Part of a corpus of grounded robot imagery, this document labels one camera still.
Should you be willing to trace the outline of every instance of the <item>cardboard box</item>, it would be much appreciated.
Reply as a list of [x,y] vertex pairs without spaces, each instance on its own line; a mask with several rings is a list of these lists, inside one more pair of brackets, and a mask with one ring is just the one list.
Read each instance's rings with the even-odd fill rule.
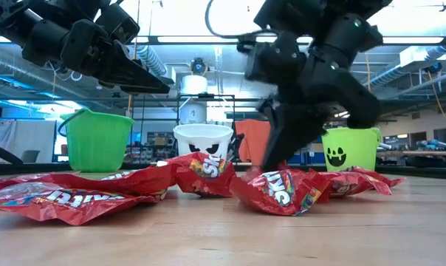
[[154,145],[167,145],[166,137],[156,137],[154,139]]

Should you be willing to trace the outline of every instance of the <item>jack-o'-lantern face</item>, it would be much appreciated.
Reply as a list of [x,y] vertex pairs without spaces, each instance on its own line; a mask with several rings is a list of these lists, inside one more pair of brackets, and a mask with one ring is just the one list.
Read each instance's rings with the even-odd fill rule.
[[346,162],[346,153],[341,147],[337,149],[328,148],[326,150],[326,160],[334,167],[342,166]]

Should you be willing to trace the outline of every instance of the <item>bucket handle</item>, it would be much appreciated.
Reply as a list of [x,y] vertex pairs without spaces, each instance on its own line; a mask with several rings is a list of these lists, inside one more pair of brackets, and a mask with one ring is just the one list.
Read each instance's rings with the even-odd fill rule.
[[60,136],[62,137],[67,137],[67,135],[65,135],[64,133],[61,132],[62,128],[68,124],[72,119],[76,118],[79,115],[82,115],[85,112],[85,109],[80,109],[78,110],[75,114],[71,115],[69,118],[67,118],[64,122],[62,122],[62,124],[59,126],[58,128],[58,133]]

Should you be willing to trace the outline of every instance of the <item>white bucket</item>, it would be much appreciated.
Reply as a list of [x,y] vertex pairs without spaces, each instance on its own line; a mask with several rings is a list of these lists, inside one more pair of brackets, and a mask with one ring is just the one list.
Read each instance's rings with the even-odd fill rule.
[[233,130],[229,126],[190,124],[174,128],[179,155],[200,151],[226,159]]

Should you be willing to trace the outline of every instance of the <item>lime green bucket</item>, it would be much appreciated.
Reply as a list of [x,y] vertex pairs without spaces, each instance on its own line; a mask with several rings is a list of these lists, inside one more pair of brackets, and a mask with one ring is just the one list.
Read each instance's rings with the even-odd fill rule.
[[381,141],[378,128],[328,129],[321,140],[328,171],[345,170],[352,166],[374,170],[377,147]]
[[126,142],[134,121],[120,115],[108,115],[81,109],[61,115],[66,126],[69,163],[76,171],[110,173],[123,164]]

